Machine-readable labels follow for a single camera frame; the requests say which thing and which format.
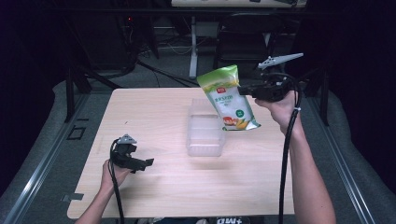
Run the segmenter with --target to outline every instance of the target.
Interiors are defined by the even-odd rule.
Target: wooden tabletop
[[[118,89],[113,91],[93,141],[67,215],[78,218],[99,190],[102,165],[113,140],[128,133],[137,141],[132,156],[154,158],[144,172],[120,186],[126,217],[221,217],[275,215],[284,136],[267,109],[248,97],[262,125],[226,133],[220,157],[190,157],[186,148],[188,111],[201,88]],[[293,214],[291,174],[287,175],[285,214]],[[118,217],[113,195],[104,217]]]
[[[306,1],[300,0],[297,7],[305,7]],[[249,0],[172,0],[173,7],[291,7],[290,4],[261,0],[260,3]]]

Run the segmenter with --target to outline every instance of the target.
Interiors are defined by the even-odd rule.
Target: green and white package
[[[246,96],[239,94],[238,68],[222,67],[198,76],[198,84],[224,122],[223,130],[250,130],[260,127]]]

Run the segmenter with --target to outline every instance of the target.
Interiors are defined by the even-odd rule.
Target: person
[[[279,102],[269,103],[256,99],[257,105],[266,107],[271,116],[286,134],[290,116],[294,110],[294,91],[289,92]],[[102,182],[98,193],[77,223],[100,223],[102,214],[113,194],[113,183],[107,170],[108,161],[103,165]],[[294,213],[298,223],[335,223],[335,213],[329,192],[312,157],[311,148],[305,137],[300,113],[298,114],[290,139],[290,166]],[[128,169],[114,166],[119,185],[130,173]]]

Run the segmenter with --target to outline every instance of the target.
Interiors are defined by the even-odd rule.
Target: plastic container
[[[187,150],[193,157],[218,157],[225,143],[223,123],[208,99],[192,99]]]

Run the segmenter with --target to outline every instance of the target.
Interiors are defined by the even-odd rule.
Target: person's right hand
[[[270,112],[271,116],[280,125],[280,131],[282,133],[286,133],[288,129],[291,113],[294,110],[295,106],[295,97],[297,97],[297,93],[295,91],[289,91],[286,97],[278,102],[267,102],[263,100],[255,100],[257,105],[266,107]]]

